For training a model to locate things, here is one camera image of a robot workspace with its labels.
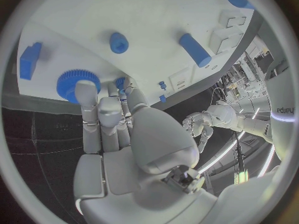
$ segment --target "dark floor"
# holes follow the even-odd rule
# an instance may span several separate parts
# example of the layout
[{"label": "dark floor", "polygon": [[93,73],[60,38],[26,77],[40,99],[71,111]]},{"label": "dark floor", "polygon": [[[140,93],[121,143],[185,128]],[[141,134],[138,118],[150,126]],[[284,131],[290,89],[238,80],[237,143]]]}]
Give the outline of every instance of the dark floor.
[{"label": "dark floor", "polygon": [[[210,105],[211,95],[210,90],[204,91],[165,112],[181,123],[189,114],[206,110]],[[2,109],[2,116],[12,158],[27,185],[61,219],[69,224],[84,224],[73,198],[73,176],[77,162],[84,153],[82,118],[78,115],[7,109]],[[215,128],[200,156],[198,166],[208,161],[227,142],[230,135],[229,130]],[[11,198],[2,181],[0,185],[1,210],[5,213],[2,223],[33,223]]]}]

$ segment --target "floor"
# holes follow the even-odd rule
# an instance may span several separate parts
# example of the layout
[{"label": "floor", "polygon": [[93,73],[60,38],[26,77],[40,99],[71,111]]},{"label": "floor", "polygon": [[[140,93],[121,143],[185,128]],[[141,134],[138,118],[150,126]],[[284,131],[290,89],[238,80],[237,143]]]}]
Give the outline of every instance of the floor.
[{"label": "floor", "polygon": [[[204,91],[167,110],[179,123],[193,112],[208,108],[211,91]],[[15,164],[33,193],[69,224],[84,224],[73,198],[73,176],[82,147],[82,118],[2,109],[7,144]],[[230,138],[231,132],[215,128],[200,156],[198,167],[208,161]],[[1,184],[3,223],[33,223]]]}]

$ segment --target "white robot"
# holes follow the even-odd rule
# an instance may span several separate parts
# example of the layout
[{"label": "white robot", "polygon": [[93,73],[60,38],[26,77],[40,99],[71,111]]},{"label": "white robot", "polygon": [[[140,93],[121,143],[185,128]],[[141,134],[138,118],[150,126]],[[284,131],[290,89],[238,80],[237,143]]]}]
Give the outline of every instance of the white robot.
[{"label": "white robot", "polygon": [[203,152],[208,139],[213,134],[212,126],[229,128],[237,132],[245,131],[273,143],[271,121],[245,118],[225,101],[218,101],[207,111],[192,113],[183,121],[183,127],[192,137],[201,135],[198,146],[200,153]]}]

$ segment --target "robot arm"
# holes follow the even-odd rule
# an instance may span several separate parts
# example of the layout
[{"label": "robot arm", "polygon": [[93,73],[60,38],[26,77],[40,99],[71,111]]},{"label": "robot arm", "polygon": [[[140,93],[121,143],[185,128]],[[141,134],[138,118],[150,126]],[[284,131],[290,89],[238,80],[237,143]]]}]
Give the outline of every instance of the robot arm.
[{"label": "robot arm", "polygon": [[192,137],[201,135],[199,152],[202,153],[208,139],[213,134],[213,128],[229,128],[233,131],[245,131],[263,137],[267,142],[273,143],[270,121],[245,118],[224,101],[218,101],[203,113],[196,112],[183,121],[183,127]]}]

